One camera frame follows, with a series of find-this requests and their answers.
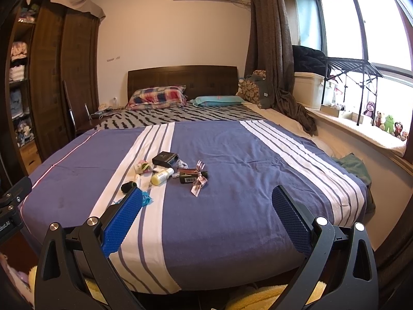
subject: storage box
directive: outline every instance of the storage box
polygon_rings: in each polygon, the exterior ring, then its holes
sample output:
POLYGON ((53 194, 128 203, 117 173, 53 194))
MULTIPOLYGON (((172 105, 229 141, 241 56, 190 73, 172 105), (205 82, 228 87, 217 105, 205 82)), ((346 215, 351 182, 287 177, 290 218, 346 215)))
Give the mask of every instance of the storage box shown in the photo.
MULTIPOLYGON (((352 115, 352 120, 354 121, 354 122, 357 122, 357 118, 359 117, 359 114, 358 113, 354 113, 353 112, 353 115, 352 115)), ((360 116, 360 124, 370 124, 371 125, 371 118, 370 117, 368 117, 367 115, 364 115, 364 114, 361 114, 361 116, 360 116)))
MULTIPOLYGON (((310 72, 294 73, 295 82, 292 92, 294 98, 305 107, 319 110, 323 97, 324 77, 310 72)), ((325 85, 324 105, 333 101, 334 84, 328 81, 325 85)))
POLYGON ((331 115, 334 118, 351 119, 353 116, 352 112, 336 110, 335 108, 325 105, 321 105, 320 111, 328 115, 331 115))

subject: power outlet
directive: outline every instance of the power outlet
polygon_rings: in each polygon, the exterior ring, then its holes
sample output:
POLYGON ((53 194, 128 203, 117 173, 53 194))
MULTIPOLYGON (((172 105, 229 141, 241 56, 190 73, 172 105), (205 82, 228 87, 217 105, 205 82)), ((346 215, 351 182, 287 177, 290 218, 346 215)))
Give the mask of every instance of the power outlet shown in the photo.
POLYGON ((112 107, 113 107, 113 109, 117 109, 118 108, 118 98, 117 97, 114 97, 113 99, 112 99, 112 107))

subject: green towel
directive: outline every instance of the green towel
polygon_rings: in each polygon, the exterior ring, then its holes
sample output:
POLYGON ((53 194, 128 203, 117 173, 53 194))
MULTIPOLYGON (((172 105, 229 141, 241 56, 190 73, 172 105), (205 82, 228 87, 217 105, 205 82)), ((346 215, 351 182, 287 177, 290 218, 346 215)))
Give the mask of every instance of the green towel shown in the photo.
POLYGON ((371 178, 363 161, 356 157, 353 153, 348 154, 347 156, 344 156, 340 159, 334 157, 332 157, 332 159, 336 163, 341 165, 344 169, 346 169, 349 173, 361 179, 362 182, 367 186, 366 213, 374 212, 376 210, 376 205, 370 192, 371 178))
POLYGON ((363 161, 356 157, 354 154, 348 154, 343 158, 337 159, 332 158, 336 163, 341 165, 349 173, 355 175, 357 178, 360 178, 366 186, 371 184, 371 178, 368 174, 367 168, 364 165, 363 161))

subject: pillow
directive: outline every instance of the pillow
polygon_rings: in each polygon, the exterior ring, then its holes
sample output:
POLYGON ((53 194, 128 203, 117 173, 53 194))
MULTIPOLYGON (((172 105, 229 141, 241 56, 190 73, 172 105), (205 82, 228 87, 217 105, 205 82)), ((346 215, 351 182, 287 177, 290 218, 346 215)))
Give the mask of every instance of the pillow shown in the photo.
POLYGON ((198 97, 191 100, 191 103, 196 107, 225 107, 235 106, 243 103, 242 98, 236 95, 219 95, 210 97, 198 97))
POLYGON ((145 88, 137 90, 129 100, 130 110, 181 107, 186 105, 185 85, 145 88))
POLYGON ((237 95, 241 98, 257 105, 258 108, 271 108, 266 72, 264 70, 254 71, 247 79, 241 78, 238 86, 239 91, 237 95))

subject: chair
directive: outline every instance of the chair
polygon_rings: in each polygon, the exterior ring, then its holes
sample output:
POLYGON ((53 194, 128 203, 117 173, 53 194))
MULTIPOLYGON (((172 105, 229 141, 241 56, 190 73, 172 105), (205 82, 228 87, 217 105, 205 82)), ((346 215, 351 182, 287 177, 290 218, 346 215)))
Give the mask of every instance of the chair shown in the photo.
POLYGON ((63 81, 63 87, 65 88, 65 94, 67 103, 69 105, 70 118, 73 122, 75 129, 76 137, 87 132, 90 129, 93 129, 102 121, 103 119, 91 119, 88 107, 86 103, 83 102, 83 99, 79 97, 79 93, 75 88, 74 82, 63 81))

